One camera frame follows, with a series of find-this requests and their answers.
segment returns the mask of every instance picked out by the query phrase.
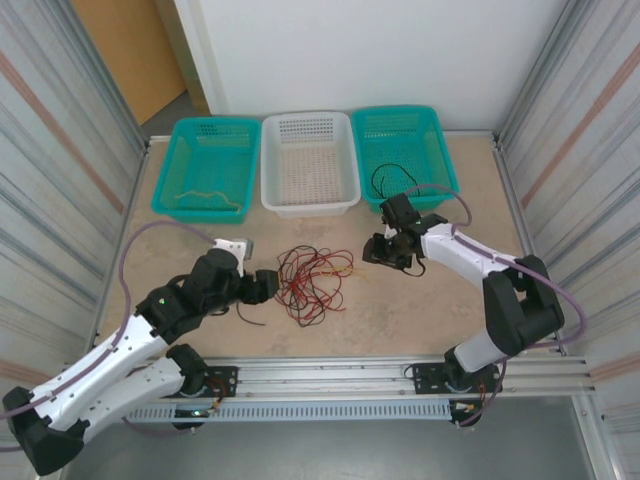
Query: teal basket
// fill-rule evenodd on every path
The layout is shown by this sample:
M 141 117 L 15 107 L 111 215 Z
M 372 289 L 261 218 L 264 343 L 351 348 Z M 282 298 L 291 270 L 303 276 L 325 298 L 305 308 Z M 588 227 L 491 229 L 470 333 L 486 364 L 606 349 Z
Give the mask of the teal basket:
M 460 190 L 438 115 L 432 108 L 367 108 L 355 111 L 351 120 L 362 196 L 372 210 L 380 211 L 380 204 L 387 198 L 422 183 Z M 453 195 L 421 188 L 409 198 L 416 209 L 433 210 Z
M 176 123 L 151 208 L 185 223 L 242 223 L 251 205 L 261 124 L 251 118 Z

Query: black wire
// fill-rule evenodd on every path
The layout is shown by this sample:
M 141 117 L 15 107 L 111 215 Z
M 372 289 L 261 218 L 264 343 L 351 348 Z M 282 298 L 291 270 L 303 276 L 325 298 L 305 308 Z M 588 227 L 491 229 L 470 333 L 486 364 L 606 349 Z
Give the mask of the black wire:
M 415 179 L 415 177 L 413 175 L 411 175 L 406 168 L 404 168 L 402 165 L 398 165 L 397 163 L 383 163 L 382 165 L 378 165 L 375 170 L 373 171 L 373 173 L 371 174 L 371 187 L 373 188 L 373 191 L 376 192 L 376 194 L 380 197 L 380 198 L 387 198 L 384 195 L 382 186 L 384 185 L 384 179 L 386 178 L 385 175 L 382 176 L 382 179 L 380 180 L 380 186 L 376 186 L 374 179 L 376 177 L 376 174 L 378 173 L 378 171 L 383 168 L 383 167 L 397 167 L 400 170 L 402 170 L 404 172 L 404 174 L 409 177 L 411 179 L 411 181 L 413 181 L 413 185 L 414 187 L 418 186 L 418 181 Z
M 404 268 L 402 269 L 402 273 L 404 273 L 405 275 L 409 275 L 410 277 L 415 277 L 415 278 L 419 278 L 422 275 L 424 275 L 424 272 L 427 271 L 427 267 L 424 266 L 424 263 L 422 263 L 422 260 L 420 260 L 418 257 L 416 257 L 416 262 L 418 262 L 418 265 L 420 265 L 420 267 L 422 268 L 422 271 L 418 275 L 414 275 L 413 273 L 409 273 Z
M 314 263 L 319 263 L 324 261 L 323 258 L 316 258 L 316 257 L 320 255 L 328 255 L 331 253 L 331 250 L 326 247 L 318 250 L 310 245 L 298 245 L 297 247 L 294 247 L 290 250 L 287 250 L 286 252 L 281 253 L 280 255 L 278 255 L 278 267 L 279 267 L 278 271 L 280 273 L 280 276 L 283 277 L 283 279 L 285 274 L 284 267 L 289 262 L 289 258 L 292 255 L 294 255 L 297 250 L 302 250 L 303 252 L 306 250 L 311 250 L 314 254 L 310 260 L 307 260 L 304 263 L 300 264 L 298 266 L 298 270 L 302 268 L 306 268 L 308 266 L 313 268 Z M 297 273 L 297 270 L 292 271 L 291 273 L 292 275 L 295 275 Z M 315 297 L 315 299 L 318 301 L 318 305 L 320 305 L 318 313 L 316 313 L 312 318 L 308 320 L 303 319 L 303 317 L 305 316 L 304 310 L 309 306 L 308 300 L 306 300 L 305 298 L 298 298 L 298 296 L 294 295 L 291 291 L 287 293 L 286 298 L 285 296 L 282 295 L 281 292 L 279 292 L 278 298 L 280 299 L 283 305 L 285 305 L 291 312 L 293 312 L 295 316 L 294 320 L 300 326 L 300 328 L 315 327 L 317 325 L 320 325 L 322 322 L 324 322 L 326 318 L 327 309 L 324 306 L 324 303 L 321 297 L 321 295 L 326 295 L 326 294 L 323 292 L 318 293 L 318 289 L 313 284 L 313 281 L 306 283 L 304 290 L 309 295 Z M 336 292 L 336 294 L 340 296 L 340 303 L 339 303 L 339 306 L 336 308 L 340 308 L 340 306 L 342 306 L 342 303 L 344 302 L 344 295 L 342 294 L 342 292 Z
M 175 277 L 173 277 L 171 280 L 169 280 L 167 282 L 167 285 L 175 285 L 176 283 L 180 283 L 181 281 L 183 281 L 185 278 L 187 278 L 189 275 L 183 274 L 183 275 L 176 275 Z
M 227 388 L 227 385 L 225 384 L 224 380 L 222 380 L 221 378 L 217 378 L 217 377 L 207 377 L 207 378 L 209 379 L 209 381 L 207 382 L 207 385 L 211 389 L 211 393 L 213 393 L 215 395 L 216 394 L 216 389 L 218 389 L 218 392 L 219 392 L 219 395 L 220 395 L 220 397 L 218 398 L 218 402 L 222 403 L 222 400 L 225 398 L 224 391 Z M 222 386 L 220 386 L 220 384 L 214 382 L 212 379 L 213 380 L 217 380 L 218 382 L 220 382 L 222 385 L 224 385 L 224 388 L 222 388 Z
M 407 368 L 405 368 L 405 369 L 404 369 L 404 372 L 402 372 L 402 376 L 403 376 L 404 378 L 406 378 L 407 380 L 415 380 L 415 378 L 413 378 L 413 377 L 407 377 L 407 371 L 408 371 L 411 367 L 413 367 L 413 365 L 409 365 Z
M 242 316 L 242 314 L 240 313 L 240 304 L 239 303 L 236 303 L 236 312 L 238 313 L 238 316 L 240 317 L 240 320 L 242 320 L 243 322 L 247 322 L 247 323 L 249 323 L 251 325 L 256 325 L 257 327 L 266 327 L 267 326 L 266 323 L 254 322 L 254 321 L 251 321 L 249 319 L 244 318 Z

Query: wooden door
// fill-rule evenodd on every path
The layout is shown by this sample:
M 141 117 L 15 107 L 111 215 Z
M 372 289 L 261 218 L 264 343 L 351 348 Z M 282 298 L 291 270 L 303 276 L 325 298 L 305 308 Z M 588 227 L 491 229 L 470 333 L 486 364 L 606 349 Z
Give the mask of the wooden door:
M 185 91 L 154 0 L 72 0 L 136 120 Z

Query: yellow rope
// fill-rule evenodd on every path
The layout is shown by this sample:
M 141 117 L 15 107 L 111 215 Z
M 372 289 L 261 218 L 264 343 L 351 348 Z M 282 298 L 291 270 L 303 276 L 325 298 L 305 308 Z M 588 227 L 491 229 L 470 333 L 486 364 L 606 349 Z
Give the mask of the yellow rope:
M 236 207 L 238 210 L 238 212 L 240 212 L 240 210 L 242 210 L 242 205 L 240 205 L 239 203 L 236 202 L 232 202 L 231 200 L 229 200 L 229 198 L 227 198 L 227 196 L 222 193 L 222 192 L 211 192 L 211 193 L 203 193 L 203 192 L 196 192 L 195 190 L 189 190 L 188 192 L 184 192 L 181 193 L 180 195 L 176 195 L 176 198 L 182 198 L 182 197 L 186 197 L 187 195 L 194 195 L 196 197 L 204 197 L 204 198 L 211 198 L 211 197 L 215 197 L 215 196 L 219 196 L 222 197 L 222 199 L 227 203 L 227 205 L 229 205 L 230 207 Z
M 362 268 L 353 268 L 353 267 L 320 267 L 320 275 L 323 277 L 329 277 L 333 273 L 341 273 L 347 272 L 351 275 L 355 275 L 356 277 L 363 278 L 365 281 L 369 281 L 369 277 L 364 273 L 364 269 Z

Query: plastic basket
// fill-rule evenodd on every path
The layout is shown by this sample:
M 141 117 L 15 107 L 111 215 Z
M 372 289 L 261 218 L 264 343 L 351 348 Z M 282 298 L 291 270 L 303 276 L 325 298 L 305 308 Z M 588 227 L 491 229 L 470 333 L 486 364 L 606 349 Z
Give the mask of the plastic basket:
M 260 122 L 185 118 L 176 123 L 151 207 L 186 223 L 241 223 L 251 205 Z
M 355 111 L 352 121 L 362 192 L 374 211 L 379 211 L 385 199 L 422 183 L 459 191 L 432 108 L 367 108 Z M 421 210 L 433 210 L 452 197 L 436 189 L 420 189 L 409 195 L 413 206 Z
M 262 204 L 283 218 L 341 215 L 360 200 L 349 117 L 276 115 L 262 124 Z

